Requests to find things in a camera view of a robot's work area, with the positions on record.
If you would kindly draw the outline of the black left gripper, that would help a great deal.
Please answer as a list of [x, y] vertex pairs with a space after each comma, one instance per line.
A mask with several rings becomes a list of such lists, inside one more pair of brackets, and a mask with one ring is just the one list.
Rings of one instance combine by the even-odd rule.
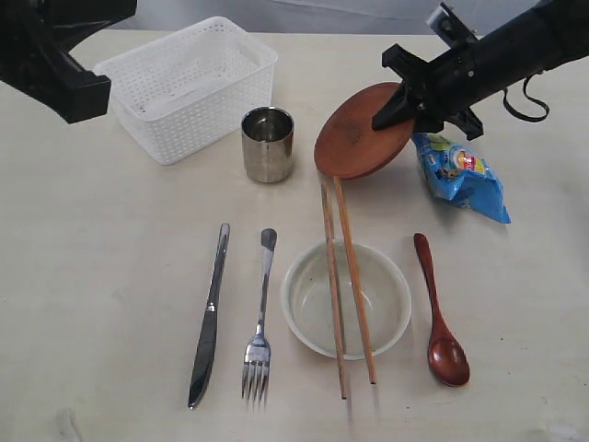
[[1, 3], [1, 81], [68, 123], [104, 115], [110, 79], [70, 51], [96, 32], [134, 16], [136, 0], [9, 0]]

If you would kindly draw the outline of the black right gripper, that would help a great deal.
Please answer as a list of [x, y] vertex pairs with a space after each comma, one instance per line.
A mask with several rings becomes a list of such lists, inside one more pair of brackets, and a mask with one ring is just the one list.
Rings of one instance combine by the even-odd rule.
[[416, 133], [437, 133], [450, 122], [468, 140], [482, 136], [482, 121], [470, 108], [479, 99], [472, 49], [471, 43], [460, 44], [430, 62], [398, 44], [384, 51], [382, 66], [393, 70], [402, 82], [371, 86], [380, 104], [372, 129], [407, 124]]

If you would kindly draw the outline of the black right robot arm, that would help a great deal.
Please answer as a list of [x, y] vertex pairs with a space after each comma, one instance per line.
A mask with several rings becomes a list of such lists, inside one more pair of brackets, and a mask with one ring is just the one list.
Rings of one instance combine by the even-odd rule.
[[373, 116], [375, 131], [414, 120], [417, 133], [438, 133], [451, 123], [476, 139], [483, 124], [472, 105], [588, 54], [585, 1], [539, 1], [482, 38], [446, 4], [427, 24], [448, 49], [430, 62], [397, 44], [383, 52], [382, 65], [402, 82]]

